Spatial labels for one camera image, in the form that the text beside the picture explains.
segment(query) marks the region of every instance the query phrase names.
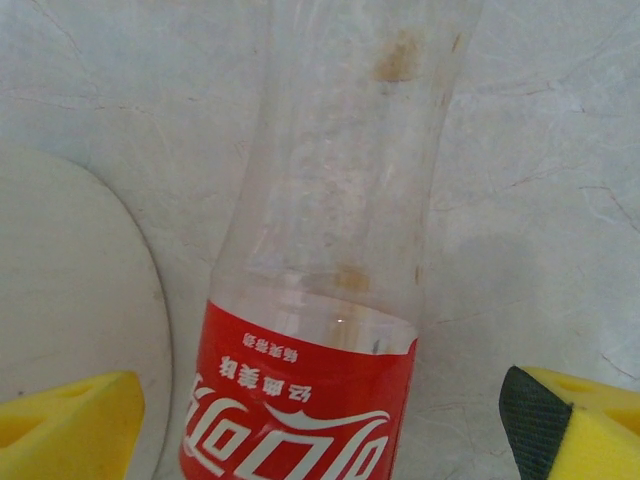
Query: clear plastic bottle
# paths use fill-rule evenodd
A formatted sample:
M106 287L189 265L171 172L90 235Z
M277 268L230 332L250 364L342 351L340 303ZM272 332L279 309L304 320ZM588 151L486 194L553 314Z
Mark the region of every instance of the clear plastic bottle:
M212 273L189 480L389 479L424 308L438 138L481 0L272 0Z

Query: red label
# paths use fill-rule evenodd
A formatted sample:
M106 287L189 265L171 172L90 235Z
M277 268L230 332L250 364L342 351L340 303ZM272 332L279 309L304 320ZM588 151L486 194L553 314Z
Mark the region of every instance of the red label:
M207 307L189 480L389 480L415 358L349 353Z

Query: plastic bottle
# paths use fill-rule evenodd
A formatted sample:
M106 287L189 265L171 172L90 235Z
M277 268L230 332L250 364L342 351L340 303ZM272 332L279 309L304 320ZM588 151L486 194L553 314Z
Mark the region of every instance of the plastic bottle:
M212 273L188 480L389 479L438 138L480 0L272 0L249 166Z

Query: coca-cola logo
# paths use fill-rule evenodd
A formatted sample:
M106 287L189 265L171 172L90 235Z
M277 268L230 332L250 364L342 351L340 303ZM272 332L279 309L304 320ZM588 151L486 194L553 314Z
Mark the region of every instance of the coca-cola logo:
M183 440L184 454L198 461L216 477L243 480L303 480L314 468L320 480L365 480L374 471L389 441L388 435L375 437L376 428L387 424L390 415L382 410L336 419L315 419L304 411L284 413L264 403L270 425L284 428L264 429L262 425L243 425L229 417L233 413L249 412L241 402L216 395L215 390L202 385L196 376L187 412L187 435ZM194 425L192 420L198 418ZM345 437L342 429L349 429ZM255 438L261 440L247 453L242 446ZM273 462L288 445L304 446L304 455L297 463L281 472L278 479L261 476L258 472L266 462Z

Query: white cutting board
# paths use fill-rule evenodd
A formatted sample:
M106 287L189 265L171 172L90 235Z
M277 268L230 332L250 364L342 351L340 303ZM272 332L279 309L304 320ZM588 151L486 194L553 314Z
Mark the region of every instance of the white cutting board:
M65 160L0 142L0 402L112 370L146 413L128 479L153 475L171 342L149 249L116 196Z

